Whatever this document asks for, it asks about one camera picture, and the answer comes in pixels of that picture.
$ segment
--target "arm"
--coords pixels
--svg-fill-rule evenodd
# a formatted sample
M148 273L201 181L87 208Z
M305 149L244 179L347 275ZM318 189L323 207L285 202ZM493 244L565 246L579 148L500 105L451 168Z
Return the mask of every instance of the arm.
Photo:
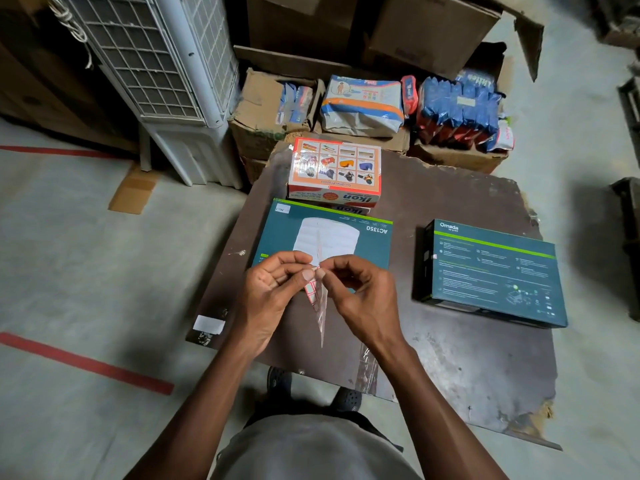
M354 335L372 350L394 388L423 475L506 480L404 339L393 275L356 256L330 258L320 266L316 277L323 281Z
M206 478L240 381L269 343L288 302L313 278L310 261L299 251L281 252L247 272L228 338L126 480Z

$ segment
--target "person's right hand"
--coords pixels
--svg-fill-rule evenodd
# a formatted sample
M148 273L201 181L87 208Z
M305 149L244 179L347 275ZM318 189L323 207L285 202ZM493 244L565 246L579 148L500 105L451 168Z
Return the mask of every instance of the person's right hand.
M393 274L366 259L347 255L322 261L316 278L327 288L353 334L375 355L404 343Z

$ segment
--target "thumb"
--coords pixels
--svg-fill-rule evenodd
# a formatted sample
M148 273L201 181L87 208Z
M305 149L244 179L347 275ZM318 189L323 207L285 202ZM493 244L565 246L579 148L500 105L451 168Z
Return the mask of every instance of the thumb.
M327 291L329 291L329 296L333 298L334 301L341 301L351 296L351 292L342 284L340 278L329 269L317 269L316 278L322 280L322 284L324 284Z
M275 294L282 297L286 303L293 298L296 293L304 288L315 276L313 269L304 269L294 274L290 279L274 290Z

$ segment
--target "gray shirt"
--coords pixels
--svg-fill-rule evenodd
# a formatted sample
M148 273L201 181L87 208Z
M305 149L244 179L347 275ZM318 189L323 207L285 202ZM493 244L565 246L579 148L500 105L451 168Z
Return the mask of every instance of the gray shirt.
M351 421L278 415L242 430L220 452L211 480L419 479L388 441Z

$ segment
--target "white rope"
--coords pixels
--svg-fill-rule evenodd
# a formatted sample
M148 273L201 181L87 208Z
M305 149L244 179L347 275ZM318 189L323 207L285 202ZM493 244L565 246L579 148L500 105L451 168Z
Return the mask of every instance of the white rope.
M78 24L78 22L74 20L74 15L71 13L67 5L65 5L62 0L47 0L47 1L49 3L49 8L51 8L51 11L53 12L53 14L56 15L56 18L58 19L58 21L63 26L68 28L69 32L71 32L71 35L73 35L73 37L76 40L78 40L78 42L84 44L84 48L86 49L86 55L88 56L88 61L84 68L91 69L93 67L91 49L89 49L89 47L87 46L87 42L89 42L89 39L87 38L83 28Z

